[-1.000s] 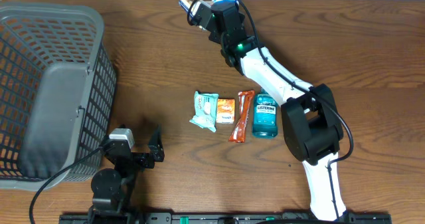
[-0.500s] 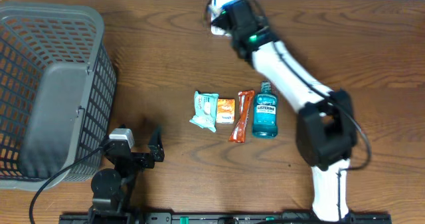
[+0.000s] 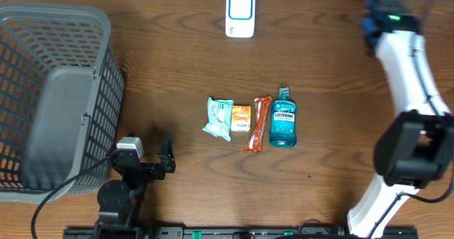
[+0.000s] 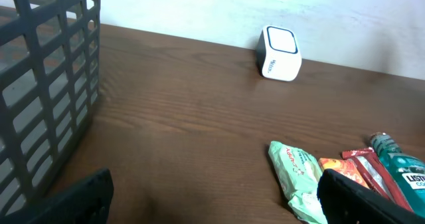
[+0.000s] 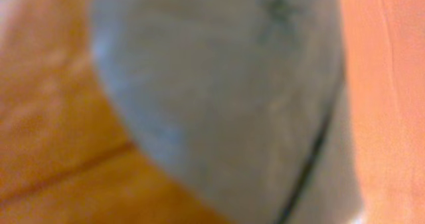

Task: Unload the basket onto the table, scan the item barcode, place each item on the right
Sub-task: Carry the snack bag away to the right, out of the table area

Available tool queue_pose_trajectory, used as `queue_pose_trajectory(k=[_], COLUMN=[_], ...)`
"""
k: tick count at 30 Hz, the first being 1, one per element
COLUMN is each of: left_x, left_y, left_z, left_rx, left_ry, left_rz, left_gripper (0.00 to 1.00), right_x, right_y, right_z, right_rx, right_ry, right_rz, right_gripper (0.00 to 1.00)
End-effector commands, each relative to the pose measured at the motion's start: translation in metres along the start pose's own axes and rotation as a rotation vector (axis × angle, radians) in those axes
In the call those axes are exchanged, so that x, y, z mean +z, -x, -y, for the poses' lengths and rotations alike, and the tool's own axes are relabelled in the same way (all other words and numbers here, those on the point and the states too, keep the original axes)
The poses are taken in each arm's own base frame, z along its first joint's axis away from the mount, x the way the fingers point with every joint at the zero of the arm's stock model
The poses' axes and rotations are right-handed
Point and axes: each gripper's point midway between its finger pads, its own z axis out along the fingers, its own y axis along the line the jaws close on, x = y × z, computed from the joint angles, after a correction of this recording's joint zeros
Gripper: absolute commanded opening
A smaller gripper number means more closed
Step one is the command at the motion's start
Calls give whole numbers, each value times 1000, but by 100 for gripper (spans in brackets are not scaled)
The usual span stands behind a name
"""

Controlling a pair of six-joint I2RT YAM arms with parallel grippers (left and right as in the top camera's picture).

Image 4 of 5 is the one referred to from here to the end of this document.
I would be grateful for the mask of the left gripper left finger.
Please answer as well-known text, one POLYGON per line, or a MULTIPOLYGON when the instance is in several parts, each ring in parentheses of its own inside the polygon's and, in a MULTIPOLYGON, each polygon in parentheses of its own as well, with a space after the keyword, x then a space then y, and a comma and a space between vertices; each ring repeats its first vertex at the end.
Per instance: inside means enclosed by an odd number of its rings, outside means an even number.
POLYGON ((81 179, 64 191, 1 218, 1 224, 105 224, 114 195, 107 168, 81 179))

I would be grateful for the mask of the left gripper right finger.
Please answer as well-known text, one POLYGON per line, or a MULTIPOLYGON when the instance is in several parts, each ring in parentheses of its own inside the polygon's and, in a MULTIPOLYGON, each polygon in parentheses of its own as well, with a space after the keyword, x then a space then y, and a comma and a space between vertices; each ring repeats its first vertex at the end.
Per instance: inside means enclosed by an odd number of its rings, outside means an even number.
POLYGON ((424 224, 423 217, 332 169, 323 172, 317 197, 329 224, 424 224))

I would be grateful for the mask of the orange snack bar wrapper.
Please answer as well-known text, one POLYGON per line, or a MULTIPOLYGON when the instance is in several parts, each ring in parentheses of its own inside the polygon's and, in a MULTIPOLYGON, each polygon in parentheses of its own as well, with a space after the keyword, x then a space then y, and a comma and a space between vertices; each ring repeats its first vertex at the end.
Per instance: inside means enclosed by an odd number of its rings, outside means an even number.
POLYGON ((341 157, 355 164, 360 175, 371 190, 406 210, 413 212, 398 184, 382 165, 372 148, 343 151, 341 157))

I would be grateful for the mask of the mint green wipes pack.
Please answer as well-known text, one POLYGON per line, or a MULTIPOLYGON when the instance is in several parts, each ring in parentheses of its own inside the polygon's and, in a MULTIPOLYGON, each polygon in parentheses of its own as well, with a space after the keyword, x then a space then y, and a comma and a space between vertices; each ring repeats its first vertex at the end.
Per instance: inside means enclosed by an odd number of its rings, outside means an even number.
POLYGON ((268 150, 283 193, 295 216, 305 223, 327 224, 317 197, 323 172, 306 151, 272 141, 268 150))

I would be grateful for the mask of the teal Listerine mouthwash bottle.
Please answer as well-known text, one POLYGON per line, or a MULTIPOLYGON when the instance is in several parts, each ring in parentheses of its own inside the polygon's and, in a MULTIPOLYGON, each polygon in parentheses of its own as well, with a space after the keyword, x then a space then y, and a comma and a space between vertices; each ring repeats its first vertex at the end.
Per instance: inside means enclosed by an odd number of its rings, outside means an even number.
POLYGON ((377 132, 370 144, 415 214, 424 217, 424 162, 402 151, 388 134, 377 132))

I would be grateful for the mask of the small orange snack packet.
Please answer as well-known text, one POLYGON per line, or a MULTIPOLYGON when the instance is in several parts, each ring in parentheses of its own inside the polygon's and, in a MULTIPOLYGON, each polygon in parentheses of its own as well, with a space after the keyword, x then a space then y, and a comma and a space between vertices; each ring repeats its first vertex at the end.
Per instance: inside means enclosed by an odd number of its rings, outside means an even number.
POLYGON ((318 162, 323 171, 325 169, 332 169, 366 188, 369 187, 352 161, 319 158, 318 162))

